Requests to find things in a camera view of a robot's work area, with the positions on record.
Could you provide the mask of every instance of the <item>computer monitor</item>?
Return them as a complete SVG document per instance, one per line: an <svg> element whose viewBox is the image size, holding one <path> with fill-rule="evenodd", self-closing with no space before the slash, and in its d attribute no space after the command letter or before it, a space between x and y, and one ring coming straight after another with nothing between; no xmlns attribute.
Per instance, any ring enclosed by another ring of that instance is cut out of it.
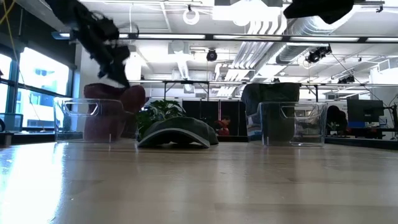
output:
<svg viewBox="0 0 398 224"><path fill-rule="evenodd" d="M348 121L354 122L379 122L379 117L384 116L383 101L381 100L347 100Z"/></svg>

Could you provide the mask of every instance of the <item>security camera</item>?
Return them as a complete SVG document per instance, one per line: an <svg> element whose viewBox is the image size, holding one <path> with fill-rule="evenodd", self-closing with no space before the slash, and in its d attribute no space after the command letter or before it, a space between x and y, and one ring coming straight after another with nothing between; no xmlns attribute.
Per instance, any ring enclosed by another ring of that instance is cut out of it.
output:
<svg viewBox="0 0 398 224"><path fill-rule="evenodd" d="M208 62L214 62L215 60L217 60L217 53L215 49L210 49L209 52L207 53L207 57L206 57Z"/></svg>

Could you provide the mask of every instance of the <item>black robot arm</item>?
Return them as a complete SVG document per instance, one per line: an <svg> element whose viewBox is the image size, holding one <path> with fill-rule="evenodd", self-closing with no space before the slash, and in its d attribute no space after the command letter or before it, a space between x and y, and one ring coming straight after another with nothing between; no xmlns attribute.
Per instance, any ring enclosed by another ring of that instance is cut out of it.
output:
<svg viewBox="0 0 398 224"><path fill-rule="evenodd" d="M95 14L77 0L45 0L54 15L72 29L71 39L77 39L99 64L100 78L114 80L130 87L123 62L130 56L128 46L105 44L119 39L119 29L111 19Z"/></svg>

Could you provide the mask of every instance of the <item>wooden table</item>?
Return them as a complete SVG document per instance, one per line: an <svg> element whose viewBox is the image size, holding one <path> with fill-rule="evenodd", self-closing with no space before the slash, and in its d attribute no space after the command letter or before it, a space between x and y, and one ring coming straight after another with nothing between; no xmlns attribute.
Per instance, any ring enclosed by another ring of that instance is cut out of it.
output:
<svg viewBox="0 0 398 224"><path fill-rule="evenodd" d="M360 147L0 151L0 223L398 223L398 154Z"/></svg>

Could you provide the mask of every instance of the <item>clear plastic bin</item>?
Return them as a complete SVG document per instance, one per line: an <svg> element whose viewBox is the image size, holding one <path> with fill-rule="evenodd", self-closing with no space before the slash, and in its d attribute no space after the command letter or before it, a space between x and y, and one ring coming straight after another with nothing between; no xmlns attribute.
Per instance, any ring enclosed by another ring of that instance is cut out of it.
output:
<svg viewBox="0 0 398 224"><path fill-rule="evenodd" d="M327 103L259 104L262 143L266 146L325 144Z"/></svg>
<svg viewBox="0 0 398 224"><path fill-rule="evenodd" d="M126 123L118 100L55 98L54 117L57 142L114 142Z"/></svg>

